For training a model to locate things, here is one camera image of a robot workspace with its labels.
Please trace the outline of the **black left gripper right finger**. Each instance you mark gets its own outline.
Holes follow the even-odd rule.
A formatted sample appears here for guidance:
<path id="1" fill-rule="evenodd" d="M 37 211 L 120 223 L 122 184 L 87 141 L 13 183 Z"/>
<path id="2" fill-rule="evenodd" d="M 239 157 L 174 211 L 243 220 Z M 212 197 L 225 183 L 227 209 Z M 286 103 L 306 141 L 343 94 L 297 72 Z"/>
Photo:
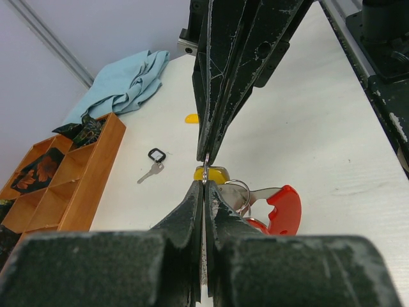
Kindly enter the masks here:
<path id="1" fill-rule="evenodd" d="M 215 306 L 401 306 L 383 257 L 365 237 L 265 235 L 212 181 L 204 211 Z"/>

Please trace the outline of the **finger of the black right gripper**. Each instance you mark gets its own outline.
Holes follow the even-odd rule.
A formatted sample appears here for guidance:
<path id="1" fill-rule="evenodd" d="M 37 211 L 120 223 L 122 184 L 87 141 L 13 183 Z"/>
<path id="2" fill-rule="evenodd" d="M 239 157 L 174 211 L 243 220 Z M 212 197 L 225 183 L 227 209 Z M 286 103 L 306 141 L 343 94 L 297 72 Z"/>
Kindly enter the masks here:
<path id="1" fill-rule="evenodd" d="M 279 40 L 310 1 L 210 1 L 207 16 L 207 162 L 252 93 Z"/>
<path id="2" fill-rule="evenodd" d="M 213 162 L 227 129 L 265 64 L 259 38 L 264 1 L 209 1 L 192 75 L 199 139 L 197 159 Z"/>

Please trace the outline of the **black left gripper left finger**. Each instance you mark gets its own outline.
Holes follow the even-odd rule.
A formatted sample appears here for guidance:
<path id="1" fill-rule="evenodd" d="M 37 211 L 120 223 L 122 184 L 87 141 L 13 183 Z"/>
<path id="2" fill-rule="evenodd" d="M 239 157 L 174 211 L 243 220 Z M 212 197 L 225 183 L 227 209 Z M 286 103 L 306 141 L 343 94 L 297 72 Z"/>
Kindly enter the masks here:
<path id="1" fill-rule="evenodd" d="M 1 275 L 2 306 L 195 306 L 203 184 L 147 231 L 27 236 Z"/>

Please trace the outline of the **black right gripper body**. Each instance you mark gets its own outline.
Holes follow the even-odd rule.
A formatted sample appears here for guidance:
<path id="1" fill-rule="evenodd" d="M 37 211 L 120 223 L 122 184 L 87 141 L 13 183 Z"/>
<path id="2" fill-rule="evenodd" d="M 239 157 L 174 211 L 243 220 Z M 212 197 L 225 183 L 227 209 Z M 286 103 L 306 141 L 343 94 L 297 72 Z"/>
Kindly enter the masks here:
<path id="1" fill-rule="evenodd" d="M 205 9 L 207 8 L 208 1 L 203 0 L 191 0 L 189 22 L 187 28 L 182 28 L 178 39 L 178 48 L 185 54 L 196 56 L 197 46 L 199 43 L 199 36 L 201 32 L 201 26 L 203 17 L 205 15 Z M 279 63 L 283 59 L 287 50 L 290 47 L 289 41 L 291 37 L 283 36 L 277 43 L 274 51 L 268 59 L 266 67 L 259 74 L 258 79 L 255 82 L 255 87 L 264 87 Z"/>

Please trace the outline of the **metal key organizer red handle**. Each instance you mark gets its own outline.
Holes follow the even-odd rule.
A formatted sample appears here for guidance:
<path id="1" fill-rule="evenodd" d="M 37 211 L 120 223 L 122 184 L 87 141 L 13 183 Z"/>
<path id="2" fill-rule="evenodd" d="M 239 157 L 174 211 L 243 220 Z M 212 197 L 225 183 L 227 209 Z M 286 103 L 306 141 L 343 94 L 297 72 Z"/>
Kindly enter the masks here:
<path id="1" fill-rule="evenodd" d="M 302 217 L 301 199 L 290 185 L 250 190 L 239 181 L 231 180 L 218 186 L 224 201 L 237 210 L 251 206 L 252 217 L 268 227 L 269 235 L 296 235 Z"/>

